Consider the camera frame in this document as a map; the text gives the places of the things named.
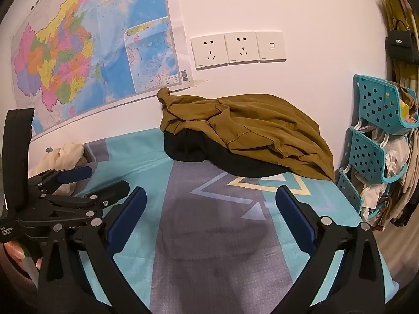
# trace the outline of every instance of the wall outlet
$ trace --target wall outlet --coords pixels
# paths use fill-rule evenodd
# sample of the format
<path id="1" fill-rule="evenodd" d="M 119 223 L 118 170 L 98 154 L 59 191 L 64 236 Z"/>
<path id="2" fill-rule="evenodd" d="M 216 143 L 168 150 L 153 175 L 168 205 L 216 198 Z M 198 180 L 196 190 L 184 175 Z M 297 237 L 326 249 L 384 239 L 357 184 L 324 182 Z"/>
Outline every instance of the wall outlet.
<path id="1" fill-rule="evenodd" d="M 259 61 L 258 44 L 255 32 L 238 32 L 224 34 L 227 45 L 228 62 Z"/>
<path id="2" fill-rule="evenodd" d="M 282 32 L 256 32 L 261 61 L 286 61 Z"/>
<path id="3" fill-rule="evenodd" d="M 197 69 L 228 64 L 223 34 L 194 37 L 191 44 Z"/>

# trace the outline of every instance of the human hand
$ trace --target human hand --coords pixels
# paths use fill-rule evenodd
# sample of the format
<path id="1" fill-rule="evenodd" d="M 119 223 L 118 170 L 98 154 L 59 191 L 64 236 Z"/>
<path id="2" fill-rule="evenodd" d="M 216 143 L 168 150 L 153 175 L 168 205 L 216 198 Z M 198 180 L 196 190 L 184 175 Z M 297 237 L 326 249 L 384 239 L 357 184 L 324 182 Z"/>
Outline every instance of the human hand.
<path id="1" fill-rule="evenodd" d="M 4 244 L 4 248 L 9 254 L 9 256 L 18 264 L 18 266 L 23 270 L 26 271 L 26 268 L 22 262 L 25 258 L 25 253 L 22 247 L 18 242 L 10 241 Z M 38 259 L 36 262 L 36 268 L 41 269 L 42 258 Z"/>

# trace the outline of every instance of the black handbag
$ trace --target black handbag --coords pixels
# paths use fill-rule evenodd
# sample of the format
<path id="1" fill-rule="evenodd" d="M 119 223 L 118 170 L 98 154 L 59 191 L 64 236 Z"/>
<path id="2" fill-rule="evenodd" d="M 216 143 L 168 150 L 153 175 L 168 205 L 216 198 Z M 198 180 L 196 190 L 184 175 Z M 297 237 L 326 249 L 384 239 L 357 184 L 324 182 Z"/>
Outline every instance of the black handbag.
<path id="1" fill-rule="evenodd" d="M 391 30 L 385 39 L 385 47 L 390 58 L 419 66 L 419 49 L 410 30 Z"/>
<path id="2" fill-rule="evenodd" d="M 407 64 L 419 66 L 419 49 L 415 34 L 409 29 L 406 13 L 400 0 L 398 0 L 400 8 L 403 12 L 405 23 L 399 19 L 394 18 L 394 11 L 391 6 L 390 9 L 393 19 L 393 30 L 388 32 L 388 37 L 385 39 L 385 49 L 387 55 L 393 60 L 399 60 Z M 398 30 L 398 25 L 401 23 L 405 30 Z"/>

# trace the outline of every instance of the wall-mounted basket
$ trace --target wall-mounted basket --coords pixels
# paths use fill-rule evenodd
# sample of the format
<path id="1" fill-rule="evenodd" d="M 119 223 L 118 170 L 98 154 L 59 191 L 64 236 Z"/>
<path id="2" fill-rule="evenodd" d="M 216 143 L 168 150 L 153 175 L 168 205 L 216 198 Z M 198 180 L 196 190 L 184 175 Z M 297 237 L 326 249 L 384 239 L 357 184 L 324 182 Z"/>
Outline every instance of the wall-mounted basket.
<path id="1" fill-rule="evenodd" d="M 385 176 L 385 151 L 365 134 L 350 128 L 352 131 L 352 145 L 349 164 L 353 166 L 370 184 L 390 184 L 399 180 L 407 170 L 403 166 L 396 176 Z"/>
<path id="2" fill-rule="evenodd" d="M 355 81 L 360 89 L 359 118 L 395 136 L 419 127 L 417 115 L 416 123 L 411 124 L 402 119 L 400 95 L 396 86 L 383 79 L 362 75 L 356 75 Z M 407 90 L 416 99 L 416 93 Z"/>
<path id="3" fill-rule="evenodd" d="M 339 169 L 340 177 L 338 181 L 338 188 L 344 194 L 346 199 L 351 203 L 353 208 L 357 211 L 357 213 L 361 213 L 362 209 L 362 199 L 358 190 L 354 187 L 352 182 L 349 180 L 348 176 L 345 174 L 344 169 Z M 376 216 L 384 207 L 385 203 L 381 203 L 377 205 L 377 208 L 368 216 L 368 219 Z"/>

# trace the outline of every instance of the bed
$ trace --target bed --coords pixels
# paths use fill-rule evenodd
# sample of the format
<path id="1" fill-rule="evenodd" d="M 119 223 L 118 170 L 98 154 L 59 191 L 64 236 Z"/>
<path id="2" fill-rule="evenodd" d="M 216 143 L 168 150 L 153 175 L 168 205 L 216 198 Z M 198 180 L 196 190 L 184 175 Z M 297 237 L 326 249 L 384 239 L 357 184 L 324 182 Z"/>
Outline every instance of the bed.
<path id="1" fill-rule="evenodd" d="M 309 259 L 275 206 L 280 185 L 319 216 L 346 226 L 361 221 L 330 181 L 288 172 L 237 177 L 208 161 L 173 161 L 163 148 L 159 129 L 87 143 L 94 174 L 76 189 L 84 195 L 118 180 L 145 189 L 147 208 L 114 260 L 153 313 L 272 311 Z M 87 254 L 80 255 L 95 295 L 108 303 Z M 341 258 L 337 252 L 314 303 L 326 298 Z M 399 286 L 382 262 L 387 302 Z"/>

